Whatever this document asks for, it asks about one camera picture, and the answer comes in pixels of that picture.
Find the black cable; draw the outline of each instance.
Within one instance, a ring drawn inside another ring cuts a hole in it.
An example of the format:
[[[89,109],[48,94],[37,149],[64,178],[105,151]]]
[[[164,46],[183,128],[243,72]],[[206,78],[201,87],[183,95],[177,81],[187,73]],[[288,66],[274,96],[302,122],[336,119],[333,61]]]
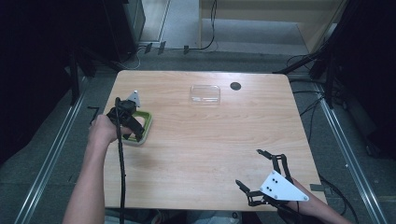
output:
[[[311,121],[309,124],[309,133],[308,133],[308,143],[311,141],[311,136],[312,136],[312,126],[313,126],[313,120],[314,120],[314,114],[315,114],[315,110],[317,108],[318,103],[324,98],[324,96],[320,96],[316,101],[314,101],[314,103],[312,103],[311,105],[309,105],[303,112],[300,113],[300,116],[304,115],[306,112],[312,110],[311,113]]]
[[[125,220],[125,166],[123,158],[122,149],[122,139],[121,139],[121,127],[120,127],[120,115],[119,115],[119,103],[120,98],[116,98],[116,116],[117,116],[117,139],[119,140],[119,155],[120,155],[120,171],[121,171],[121,196],[120,196],[120,224],[124,223]]]
[[[323,94],[324,94],[323,91],[294,91],[293,94],[295,94],[295,93],[305,93],[305,92],[318,93],[318,94],[320,94],[320,95],[323,95]]]
[[[346,205],[349,207],[350,211],[352,212],[353,217],[355,218],[355,222],[356,224],[359,224],[358,221],[358,216],[356,215],[355,209],[353,208],[352,204],[349,202],[349,200],[344,196],[344,194],[341,192],[341,190],[339,188],[337,188],[334,184],[332,184],[331,182],[329,182],[327,179],[325,179],[321,174],[318,174],[320,181],[326,183],[327,185],[329,185],[330,188],[332,188],[332,190],[337,193],[344,201],[344,203],[346,203]]]
[[[319,101],[321,101],[324,97],[320,96],[320,98],[318,98],[316,101],[314,101],[314,103],[312,103],[311,105],[309,105],[303,112],[300,113],[300,116],[304,115],[306,112],[310,111],[311,109],[314,108],[314,105],[316,105]]]
[[[317,109],[318,103],[320,101],[316,101],[314,104],[314,108],[312,109],[312,113],[311,113],[311,121],[310,121],[310,125],[309,125],[309,135],[308,135],[308,143],[311,142],[311,136],[312,136],[312,126],[314,123],[314,114],[315,114],[315,110]]]
[[[90,121],[90,125],[92,124],[92,122],[96,119],[96,116],[98,115],[98,112],[99,112],[99,109],[100,109],[100,107],[97,107],[97,106],[87,106],[87,108],[88,109],[94,109],[95,110],[95,113],[93,113],[93,116],[92,116],[92,119],[91,119],[91,121]]]
[[[213,41],[215,40],[215,19],[216,19],[216,12],[217,12],[217,8],[218,8],[218,1],[214,0],[213,1],[213,5],[212,5],[212,9],[210,11],[210,23],[212,26],[212,40],[210,41],[210,43],[204,47],[204,48],[200,48],[200,49],[189,49],[189,50],[204,50],[204,49],[208,49],[212,44]]]

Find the wire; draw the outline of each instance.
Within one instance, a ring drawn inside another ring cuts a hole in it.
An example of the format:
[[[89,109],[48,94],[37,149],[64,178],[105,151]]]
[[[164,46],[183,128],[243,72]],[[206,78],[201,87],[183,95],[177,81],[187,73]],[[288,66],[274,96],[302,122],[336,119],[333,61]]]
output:
[[[309,125],[309,135],[308,135],[308,143],[311,142],[311,136],[312,136],[312,127],[313,127],[313,123],[314,123],[314,114],[315,114],[315,110],[317,109],[318,103],[320,101],[316,101],[314,104],[314,108],[312,109],[312,113],[311,113],[311,122]]]
[[[212,9],[210,10],[210,24],[212,26],[212,39],[210,40],[210,43],[204,47],[204,48],[196,48],[196,49],[189,49],[189,50],[194,50],[194,51],[203,51],[204,49],[208,49],[214,42],[215,40],[215,19],[216,19],[216,12],[218,9],[218,1],[214,0],[212,4]]]
[[[122,148],[122,139],[121,139],[121,127],[120,127],[120,115],[119,115],[119,103],[120,98],[116,98],[116,116],[117,116],[117,139],[119,140],[119,155],[120,155],[120,172],[121,172],[121,196],[120,196],[120,224],[124,223],[125,220],[125,166],[124,166],[124,158],[123,158],[123,148]]]
[[[311,105],[309,105],[303,112],[300,113],[300,116],[304,115],[306,112],[310,111],[311,109],[316,106],[316,104],[321,101],[324,98],[324,96],[320,96],[317,100],[314,101]]]
[[[323,96],[323,95],[321,95],[316,101],[314,101],[314,103],[312,103],[311,105],[309,105],[303,112],[300,113],[300,117],[301,117],[301,116],[304,115],[306,112],[312,110],[311,119],[310,119],[310,123],[309,123],[309,133],[308,133],[308,137],[307,137],[308,143],[311,141],[312,127],[313,127],[313,121],[314,121],[315,110],[316,110],[316,108],[317,108],[317,106],[318,106],[318,103],[319,103],[322,99],[324,99],[324,96]]]
[[[325,179],[321,174],[318,174],[320,181],[326,183],[327,185],[329,185],[330,188],[332,188],[332,190],[337,193],[344,201],[344,203],[349,207],[350,211],[352,212],[353,217],[355,218],[355,222],[356,224],[359,224],[358,221],[358,216],[356,215],[355,209],[353,208],[352,204],[349,202],[349,200],[344,196],[344,194],[341,192],[341,190],[339,188],[337,188],[334,184],[332,184],[330,181],[328,181],[327,179]]]

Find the white object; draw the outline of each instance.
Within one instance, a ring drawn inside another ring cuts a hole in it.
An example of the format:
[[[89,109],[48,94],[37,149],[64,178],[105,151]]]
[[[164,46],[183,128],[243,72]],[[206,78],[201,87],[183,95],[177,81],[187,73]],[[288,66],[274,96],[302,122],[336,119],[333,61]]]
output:
[[[133,101],[137,107],[140,107],[139,93],[137,91],[132,92],[127,100]]]
[[[289,180],[272,171],[260,187],[260,191],[275,200],[308,201],[309,197],[292,185]]]

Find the gray floor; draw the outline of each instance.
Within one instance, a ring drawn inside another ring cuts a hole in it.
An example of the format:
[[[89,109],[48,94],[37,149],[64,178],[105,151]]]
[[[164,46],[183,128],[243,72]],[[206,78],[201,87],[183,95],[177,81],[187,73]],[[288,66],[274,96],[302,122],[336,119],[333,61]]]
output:
[[[183,45],[185,45],[184,43],[191,43],[191,45],[194,43],[192,39],[189,39],[192,42],[187,40],[177,41],[177,36],[167,37],[166,32],[169,31],[164,31],[163,39],[167,39],[167,47],[171,46],[171,42],[175,44],[183,43]],[[189,33],[178,35],[178,37],[184,38],[186,37],[185,35],[189,35]],[[297,43],[300,41],[298,36],[292,41],[296,41],[291,42],[293,45],[299,45]],[[124,65],[128,67],[138,66],[137,69],[140,70],[268,73],[284,68],[292,55],[304,54],[302,51],[285,53],[286,51],[282,51],[284,49],[282,45],[275,46],[274,50],[278,49],[278,51],[274,53],[268,53],[270,52],[269,49],[268,51],[244,53],[240,52],[246,49],[243,44],[235,42],[234,45],[241,48],[235,52],[220,50],[220,48],[216,52],[190,51],[186,55],[181,50],[172,49],[166,49],[163,54],[159,55],[158,50],[153,49],[148,54],[140,52],[139,59],[131,59]],[[28,218],[30,220],[29,223],[62,222],[64,209],[78,176],[89,122],[92,117],[92,111],[87,109],[87,106],[99,106],[103,112],[117,75],[101,65],[98,65],[98,70],[99,73],[96,77],[91,78],[88,82],[88,88],[76,120],[71,126],[70,134],[64,142],[59,158],[49,176],[48,183],[36,207],[33,209],[32,216]],[[306,68],[304,67],[298,69],[298,71],[299,74],[306,74]],[[290,85],[294,91],[313,90],[313,84],[309,82],[292,82]],[[314,93],[295,93],[294,96],[300,111],[304,111],[318,98]],[[0,223],[13,223],[16,220],[28,191],[34,184],[37,174],[70,108],[70,99],[71,94],[69,92],[42,124],[31,143],[0,167]],[[375,159],[369,157],[365,152],[362,138],[347,111],[340,105],[335,105],[334,111],[350,145],[353,147],[362,170],[380,202],[388,222],[396,223],[396,214],[394,213],[396,180],[391,178],[396,168],[396,162],[387,158]],[[310,132],[310,115],[310,113],[307,113],[302,116],[307,135]],[[310,146],[318,172],[334,183],[345,194],[357,212],[360,223],[373,223],[320,106],[315,111],[311,132]],[[327,192],[326,197],[329,205],[335,210],[339,212],[343,210],[343,201],[338,195]],[[273,213],[259,213],[259,216],[263,223],[283,223]],[[346,210],[346,217],[351,221],[354,220],[349,209]]]

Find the power cable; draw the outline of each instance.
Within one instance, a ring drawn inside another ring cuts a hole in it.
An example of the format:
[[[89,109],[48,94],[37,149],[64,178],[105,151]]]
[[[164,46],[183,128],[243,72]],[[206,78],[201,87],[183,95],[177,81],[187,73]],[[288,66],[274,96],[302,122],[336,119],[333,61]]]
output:
[[[120,172],[121,172],[121,196],[120,196],[120,224],[124,224],[125,220],[125,165],[123,158],[123,148],[121,139],[120,115],[119,115],[120,98],[116,98],[116,116],[117,116],[117,139],[119,141],[119,155],[120,155]]]
[[[332,184],[330,181],[325,179],[321,174],[318,174],[318,175],[319,175],[320,181],[327,184],[330,188],[332,188],[332,190],[335,193],[337,193],[343,199],[344,203],[349,207],[350,211],[352,212],[352,215],[355,218],[355,223],[359,224],[358,216],[356,215],[355,209],[353,208],[352,204],[349,202],[347,197],[344,196],[344,194],[341,192],[341,190],[339,188],[337,188],[334,184]]]

